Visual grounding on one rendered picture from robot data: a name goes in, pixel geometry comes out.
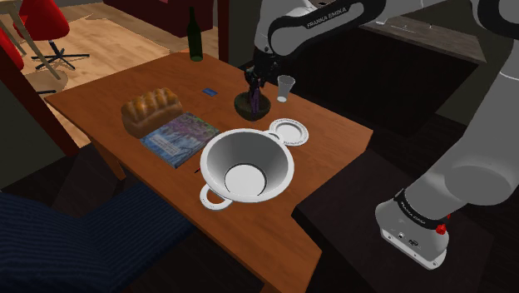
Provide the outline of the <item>dark blue upholstered seat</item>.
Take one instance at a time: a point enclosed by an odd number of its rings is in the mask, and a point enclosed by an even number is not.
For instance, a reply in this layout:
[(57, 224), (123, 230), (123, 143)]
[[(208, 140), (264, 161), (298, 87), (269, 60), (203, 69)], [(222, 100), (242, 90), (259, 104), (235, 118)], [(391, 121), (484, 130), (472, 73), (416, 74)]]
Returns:
[(0, 293), (121, 293), (194, 226), (139, 182), (75, 218), (0, 194)]

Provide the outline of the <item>dark purple slender figure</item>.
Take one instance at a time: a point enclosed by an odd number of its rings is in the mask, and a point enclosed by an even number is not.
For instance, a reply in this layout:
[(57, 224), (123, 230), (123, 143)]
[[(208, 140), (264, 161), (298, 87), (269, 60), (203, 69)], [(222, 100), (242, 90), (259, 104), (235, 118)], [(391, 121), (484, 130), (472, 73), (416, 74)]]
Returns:
[(256, 121), (259, 119), (261, 78), (256, 75), (254, 66), (245, 70), (245, 80), (249, 84), (251, 117)]

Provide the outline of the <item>brown wooden table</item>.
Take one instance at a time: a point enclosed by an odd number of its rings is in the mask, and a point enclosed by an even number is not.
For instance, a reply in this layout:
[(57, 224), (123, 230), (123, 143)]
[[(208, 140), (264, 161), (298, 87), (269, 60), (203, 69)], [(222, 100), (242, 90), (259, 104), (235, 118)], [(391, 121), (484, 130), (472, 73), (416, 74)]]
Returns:
[[(233, 203), (211, 211), (200, 202), (205, 180), (200, 159), (172, 168), (130, 136), (121, 121), (121, 106), (134, 97), (167, 87), (185, 110), (228, 131), (265, 130), (279, 118), (292, 118), (309, 131), (302, 146), (291, 149), (294, 177), (272, 200)], [(212, 241), (264, 282), (261, 293), (305, 293), (321, 251), (295, 222), (297, 204), (366, 149), (372, 132), (356, 122), (296, 95), (274, 102), (269, 113), (248, 122), (234, 108), (247, 85), (241, 70), (211, 56), (193, 62), (178, 52), (51, 95), (48, 103), (107, 154), (112, 170), (131, 171), (180, 211)], [(213, 97), (202, 92), (210, 88)]]

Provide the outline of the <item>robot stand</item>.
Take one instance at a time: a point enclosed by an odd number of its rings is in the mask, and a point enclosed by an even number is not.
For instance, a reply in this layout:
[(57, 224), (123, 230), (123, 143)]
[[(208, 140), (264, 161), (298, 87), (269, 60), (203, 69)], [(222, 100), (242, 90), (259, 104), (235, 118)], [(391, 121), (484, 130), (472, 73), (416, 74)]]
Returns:
[(382, 238), (378, 203), (413, 179), (367, 150), (292, 217), (322, 250), (309, 293), (519, 293), (519, 196), (452, 214), (445, 261), (429, 271)]

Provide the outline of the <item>large white two-handled pot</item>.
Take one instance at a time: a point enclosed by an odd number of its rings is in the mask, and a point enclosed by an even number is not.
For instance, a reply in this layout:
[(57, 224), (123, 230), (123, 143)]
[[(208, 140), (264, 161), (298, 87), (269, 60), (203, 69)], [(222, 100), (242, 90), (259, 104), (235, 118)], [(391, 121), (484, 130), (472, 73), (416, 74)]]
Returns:
[(273, 131), (239, 128), (208, 142), (200, 157), (202, 205), (220, 211), (233, 202), (257, 203), (281, 194), (294, 176), (294, 159)]

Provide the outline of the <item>dark green glass bottle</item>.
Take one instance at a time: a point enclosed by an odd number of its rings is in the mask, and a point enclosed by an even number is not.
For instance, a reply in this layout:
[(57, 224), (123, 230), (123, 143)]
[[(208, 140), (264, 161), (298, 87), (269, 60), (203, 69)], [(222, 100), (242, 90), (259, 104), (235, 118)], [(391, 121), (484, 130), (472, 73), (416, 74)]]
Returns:
[(190, 59), (193, 62), (200, 62), (203, 60), (203, 47), (201, 39), (201, 30), (195, 20), (195, 9), (190, 7), (190, 20), (186, 29), (188, 37), (188, 46)]

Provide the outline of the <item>small white plate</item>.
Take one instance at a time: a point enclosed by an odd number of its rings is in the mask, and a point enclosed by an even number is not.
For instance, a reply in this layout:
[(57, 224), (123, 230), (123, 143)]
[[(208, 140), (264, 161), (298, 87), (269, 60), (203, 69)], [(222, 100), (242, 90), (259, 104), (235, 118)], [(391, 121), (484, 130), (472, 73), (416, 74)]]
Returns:
[(283, 137), (284, 144), (289, 147), (302, 146), (309, 139), (307, 128), (290, 118), (276, 119), (269, 125), (269, 129)]

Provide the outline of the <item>dark round bowl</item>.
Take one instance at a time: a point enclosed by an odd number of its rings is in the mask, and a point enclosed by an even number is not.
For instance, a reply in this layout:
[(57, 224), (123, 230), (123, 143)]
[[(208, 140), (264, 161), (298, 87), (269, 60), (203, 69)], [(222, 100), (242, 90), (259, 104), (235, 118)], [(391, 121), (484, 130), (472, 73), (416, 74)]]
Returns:
[(259, 110), (254, 114), (252, 112), (250, 104), (250, 94), (248, 92), (242, 92), (235, 97), (234, 107), (236, 112), (245, 120), (254, 122), (257, 121), (269, 113), (271, 108), (271, 102), (263, 93), (259, 97)]

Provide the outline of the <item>dark red cabinet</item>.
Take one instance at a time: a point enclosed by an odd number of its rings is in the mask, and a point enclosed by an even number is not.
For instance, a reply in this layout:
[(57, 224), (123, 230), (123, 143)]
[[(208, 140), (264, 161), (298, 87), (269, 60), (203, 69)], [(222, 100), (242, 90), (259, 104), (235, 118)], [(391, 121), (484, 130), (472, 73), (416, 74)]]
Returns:
[(190, 7), (200, 30), (213, 28), (214, 0), (102, 0), (106, 5), (139, 18), (177, 37), (187, 36)]

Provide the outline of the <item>clear drinking glass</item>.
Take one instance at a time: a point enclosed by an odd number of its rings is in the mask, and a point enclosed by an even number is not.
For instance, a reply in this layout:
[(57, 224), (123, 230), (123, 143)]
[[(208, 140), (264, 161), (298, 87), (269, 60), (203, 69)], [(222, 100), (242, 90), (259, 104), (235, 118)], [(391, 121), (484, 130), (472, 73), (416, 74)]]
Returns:
[(288, 75), (280, 75), (278, 76), (278, 102), (287, 102), (287, 98), (290, 90), (295, 84), (295, 80), (293, 77)]

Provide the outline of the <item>brown bread loaf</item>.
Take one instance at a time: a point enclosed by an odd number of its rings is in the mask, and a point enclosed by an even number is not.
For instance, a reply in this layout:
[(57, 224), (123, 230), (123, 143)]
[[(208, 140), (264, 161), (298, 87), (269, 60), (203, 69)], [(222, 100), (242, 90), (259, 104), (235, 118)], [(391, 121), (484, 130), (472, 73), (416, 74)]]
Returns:
[(121, 107), (121, 119), (126, 131), (140, 139), (183, 112), (179, 97), (163, 87), (125, 103)]

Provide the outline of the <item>red swivel chair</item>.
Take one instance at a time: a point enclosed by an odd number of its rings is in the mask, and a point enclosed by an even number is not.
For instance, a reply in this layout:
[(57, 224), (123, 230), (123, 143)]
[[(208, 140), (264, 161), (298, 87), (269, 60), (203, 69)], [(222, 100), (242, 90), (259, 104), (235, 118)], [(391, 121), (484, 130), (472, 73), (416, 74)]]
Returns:
[(53, 0), (22, 0), (19, 17), (33, 41), (48, 41), (54, 55), (46, 55), (49, 62), (63, 60), (72, 69), (74, 66), (65, 57), (89, 57), (89, 54), (65, 55), (54, 40), (65, 37), (70, 32), (69, 24)]

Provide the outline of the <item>blue purple picture book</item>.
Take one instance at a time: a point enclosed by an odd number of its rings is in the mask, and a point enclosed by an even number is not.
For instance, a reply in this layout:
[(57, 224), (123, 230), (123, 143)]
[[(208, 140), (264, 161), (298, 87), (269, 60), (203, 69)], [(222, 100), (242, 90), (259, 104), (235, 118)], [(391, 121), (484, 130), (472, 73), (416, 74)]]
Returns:
[(194, 156), (220, 131), (185, 112), (140, 139), (141, 144), (175, 169)]

